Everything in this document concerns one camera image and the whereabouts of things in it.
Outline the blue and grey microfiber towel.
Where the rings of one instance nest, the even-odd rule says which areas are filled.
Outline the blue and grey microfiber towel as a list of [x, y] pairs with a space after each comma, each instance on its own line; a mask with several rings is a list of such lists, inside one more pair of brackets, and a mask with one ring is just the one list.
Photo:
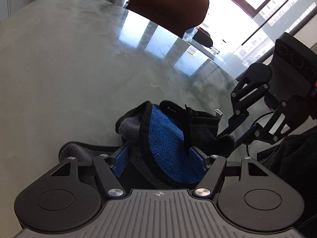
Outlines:
[[95, 146], [68, 142], [59, 152], [59, 160], [76, 157], [80, 162], [107, 154], [121, 146], [128, 148], [128, 164], [119, 182], [129, 189], [190, 189], [202, 178], [190, 165], [190, 148], [196, 147], [206, 156], [228, 158], [235, 148], [230, 135], [217, 138], [220, 119], [172, 101], [158, 105], [146, 101], [130, 110], [116, 122], [116, 133], [121, 136], [118, 147]]

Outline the brown leather chair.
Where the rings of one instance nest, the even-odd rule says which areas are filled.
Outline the brown leather chair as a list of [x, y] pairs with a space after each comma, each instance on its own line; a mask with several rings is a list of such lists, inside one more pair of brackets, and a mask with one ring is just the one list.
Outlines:
[[209, 0], [129, 0], [126, 9], [181, 38], [185, 31], [203, 22], [209, 5]]

